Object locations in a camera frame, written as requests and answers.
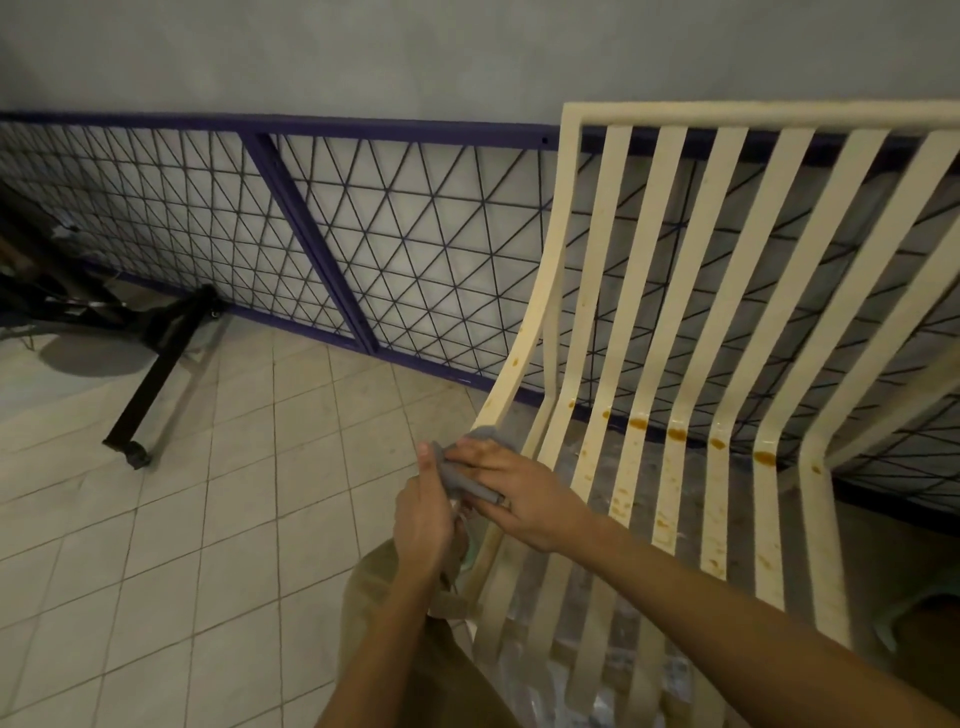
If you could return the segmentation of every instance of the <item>wall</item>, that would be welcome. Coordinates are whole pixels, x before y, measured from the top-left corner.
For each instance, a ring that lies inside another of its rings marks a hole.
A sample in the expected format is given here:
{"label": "wall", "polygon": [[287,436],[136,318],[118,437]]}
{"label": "wall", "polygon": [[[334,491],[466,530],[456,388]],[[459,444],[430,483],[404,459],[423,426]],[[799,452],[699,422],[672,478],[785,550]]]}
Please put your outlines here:
{"label": "wall", "polygon": [[956,97],[958,25],[949,0],[8,0],[0,107],[556,123],[567,99]]}

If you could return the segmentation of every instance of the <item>wheel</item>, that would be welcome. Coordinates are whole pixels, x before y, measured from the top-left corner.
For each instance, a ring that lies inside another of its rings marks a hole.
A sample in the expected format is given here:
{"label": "wheel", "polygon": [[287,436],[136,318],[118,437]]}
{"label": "wheel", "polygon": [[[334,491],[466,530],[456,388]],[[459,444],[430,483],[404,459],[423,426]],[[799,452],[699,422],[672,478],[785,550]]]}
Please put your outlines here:
{"label": "wheel", "polygon": [[127,464],[136,471],[141,468],[146,468],[153,460],[150,453],[147,452],[142,445],[135,442],[130,442],[124,448],[123,453],[127,458]]}

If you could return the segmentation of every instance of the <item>brown stain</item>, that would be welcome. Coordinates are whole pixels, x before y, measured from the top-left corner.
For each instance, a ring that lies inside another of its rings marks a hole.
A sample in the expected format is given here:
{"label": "brown stain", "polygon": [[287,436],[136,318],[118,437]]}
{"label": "brown stain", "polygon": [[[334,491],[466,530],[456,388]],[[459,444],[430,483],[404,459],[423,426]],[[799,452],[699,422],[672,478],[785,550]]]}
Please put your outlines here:
{"label": "brown stain", "polygon": [[768,468],[774,468],[777,465],[777,456],[773,452],[765,452],[763,450],[755,452],[754,460],[760,465],[765,465]]}

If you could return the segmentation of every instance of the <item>chair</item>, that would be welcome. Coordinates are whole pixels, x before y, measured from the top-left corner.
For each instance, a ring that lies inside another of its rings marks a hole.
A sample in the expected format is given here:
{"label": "chair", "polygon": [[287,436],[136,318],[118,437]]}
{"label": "chair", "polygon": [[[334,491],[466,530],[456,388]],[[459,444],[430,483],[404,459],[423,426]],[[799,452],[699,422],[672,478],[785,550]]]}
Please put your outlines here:
{"label": "chair", "polygon": [[[606,127],[587,253],[579,279],[579,294],[563,382],[559,374],[561,300],[564,292],[564,255],[567,225],[577,181],[581,129]],[[586,499],[592,486],[597,458],[608,430],[617,387],[631,344],[645,282],[650,273],[664,214],[682,164],[690,128],[715,129],[706,169],[695,198],[691,197],[688,225],[663,298],[656,328],[643,361],[636,393],[629,410],[622,454],[609,515],[629,525],[637,473],[648,426],[652,426],[654,399],[671,355],[684,311],[694,290],[698,271],[717,227],[718,215],[731,186],[747,134],[751,130],[779,133],[767,161],[753,203],[744,209],[745,221],[706,321],[675,389],[665,425],[667,436],[661,466],[653,544],[673,553],[677,544],[681,507],[684,453],[691,417],[718,353],[744,297],[748,283],[768,245],[791,186],[798,178],[815,132],[846,133],[836,161],[825,172],[824,185],[815,197],[812,213],[749,342],[728,377],[722,398],[713,408],[707,440],[707,483],[704,501],[700,567],[718,579],[727,577],[728,484],[731,446],[737,418],[755,388],[781,333],[797,309],[811,277],[841,226],[861,184],[868,179],[878,153],[891,132],[925,134],[896,188],[876,216],[869,233],[852,257],[842,280],[830,292],[828,303],[781,379],[751,447],[755,519],[756,597],[783,609],[783,565],[780,542],[779,491],[800,489],[808,578],[817,628],[844,645],[850,645],[850,624],[844,586],[840,540],[834,509],[830,471],[887,437],[960,383],[960,345],[947,348],[907,381],[883,406],[866,410],[865,417],[849,421],[872,385],[898,353],[924,315],[938,302],[960,271],[960,222],[953,219],[946,232],[927,246],[916,271],[911,270],[899,297],[877,322],[862,346],[855,350],[845,376],[828,390],[826,401],[812,418],[802,422],[803,433],[796,466],[778,472],[778,452],[784,429],[798,405],[839,351],[845,332],[857,311],[875,289],[895,258],[901,242],[924,209],[960,150],[960,104],[952,102],[838,102],[838,103],[570,103],[564,106],[552,214],[542,261],[522,326],[510,355],[476,425],[497,425],[514,399],[535,349],[542,343],[544,398],[524,454],[546,466],[556,466],[564,434],[581,390],[594,313],[604,276],[606,253],[617,212],[621,180],[634,127],[659,129],[656,150],[649,164],[629,249],[629,261],[616,304],[599,384],[593,394],[583,446],[570,487]],[[475,618],[474,655],[478,662],[496,659],[506,617],[528,549],[488,530],[476,567],[459,599]],[[522,664],[534,675],[550,659],[554,631],[560,618],[571,564],[562,556],[550,557],[529,630],[521,638]],[[601,684],[614,610],[615,594],[594,579],[586,627],[573,657],[567,686],[568,705],[589,713]],[[636,667],[621,715],[623,725],[651,725],[660,703],[660,674],[665,639],[642,620]],[[694,678],[692,723],[720,726],[725,718],[722,698],[703,677]]]}

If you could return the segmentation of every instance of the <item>gray cloth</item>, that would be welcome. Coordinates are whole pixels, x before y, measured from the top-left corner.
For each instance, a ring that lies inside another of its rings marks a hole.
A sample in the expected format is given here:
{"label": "gray cloth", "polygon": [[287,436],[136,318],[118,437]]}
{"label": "gray cloth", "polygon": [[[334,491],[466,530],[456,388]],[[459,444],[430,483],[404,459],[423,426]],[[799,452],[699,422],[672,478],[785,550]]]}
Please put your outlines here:
{"label": "gray cloth", "polygon": [[[467,437],[471,437],[474,440],[493,440],[502,448],[511,449],[513,452],[516,452],[514,445],[504,438],[492,425],[486,425],[483,427],[477,427],[474,430],[471,430],[467,433]],[[446,493],[450,497],[462,497],[464,491],[470,493],[473,496],[487,500],[490,503],[499,505],[503,502],[503,496],[497,493],[495,490],[491,490],[486,485],[478,483],[476,480],[468,478],[466,475],[457,470],[456,465],[451,462],[448,462],[446,456],[444,455],[444,449],[440,447],[436,442],[431,443],[433,446],[433,452],[437,457],[437,470],[440,473],[440,481],[444,485]]]}

